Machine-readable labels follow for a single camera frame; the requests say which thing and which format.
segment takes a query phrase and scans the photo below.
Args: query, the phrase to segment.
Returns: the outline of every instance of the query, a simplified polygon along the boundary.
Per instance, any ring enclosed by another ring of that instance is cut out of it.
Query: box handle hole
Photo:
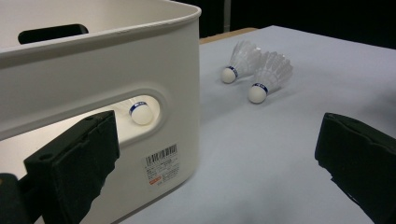
[[[20,44],[30,44],[51,39],[58,39],[73,35],[84,35],[88,33],[87,27],[81,24],[69,24],[41,28],[36,30],[22,31],[18,35]]]

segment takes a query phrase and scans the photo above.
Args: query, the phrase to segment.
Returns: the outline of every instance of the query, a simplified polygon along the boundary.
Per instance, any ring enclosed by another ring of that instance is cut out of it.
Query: barcode label
[[[146,164],[147,164],[147,166],[151,166],[154,162],[163,160],[164,158],[171,156],[175,153],[177,153],[177,147],[176,147],[176,145],[172,145],[171,147],[168,147],[168,148],[161,150],[149,157],[146,157]]]
[[[172,145],[142,159],[151,187],[159,187],[178,175],[177,145]]]

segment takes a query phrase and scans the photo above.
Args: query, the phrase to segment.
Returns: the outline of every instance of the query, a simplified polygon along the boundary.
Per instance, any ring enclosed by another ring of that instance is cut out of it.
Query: badminton shuttlecock
[[[233,48],[230,63],[224,68],[221,80],[232,83],[237,78],[253,75],[260,64],[261,50],[250,41],[239,41]]]
[[[154,120],[154,113],[143,95],[118,102],[113,106],[115,110],[120,111],[122,116],[128,116],[129,114],[132,121],[137,125],[148,125]]]
[[[253,77],[253,85],[248,92],[248,99],[254,104],[262,103],[267,95],[277,91],[291,78],[293,67],[283,54],[268,52],[262,54],[260,67]]]

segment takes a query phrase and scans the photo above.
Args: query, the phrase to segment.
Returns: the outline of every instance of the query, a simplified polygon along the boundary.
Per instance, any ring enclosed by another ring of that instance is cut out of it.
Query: table
[[[248,101],[250,79],[219,79],[243,39],[294,66],[288,85],[260,105]],[[200,165],[121,223],[373,223],[314,152],[325,112],[396,137],[396,50],[270,26],[203,44],[200,60]]]
[[[231,31],[231,32],[223,33],[223,34],[212,35],[212,36],[208,36],[208,37],[205,37],[205,38],[201,38],[199,40],[199,43],[200,44],[207,44],[209,42],[221,40],[221,39],[224,39],[224,38],[229,38],[229,37],[235,36],[235,35],[241,35],[241,34],[244,34],[244,33],[255,31],[255,30],[257,30],[257,28],[247,27],[247,28],[244,28],[244,29],[234,30],[234,31]]]

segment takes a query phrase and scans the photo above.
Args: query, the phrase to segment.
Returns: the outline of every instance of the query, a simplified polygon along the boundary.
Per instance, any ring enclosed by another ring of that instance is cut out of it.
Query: white plastic bin
[[[120,158],[83,223],[111,223],[180,185],[198,162],[200,14],[159,0],[0,0],[0,173],[21,178],[27,156],[114,109]],[[19,43],[23,31],[68,24],[88,33]],[[122,109],[135,96],[154,110],[149,125]],[[152,181],[146,158],[170,147],[176,174]]]

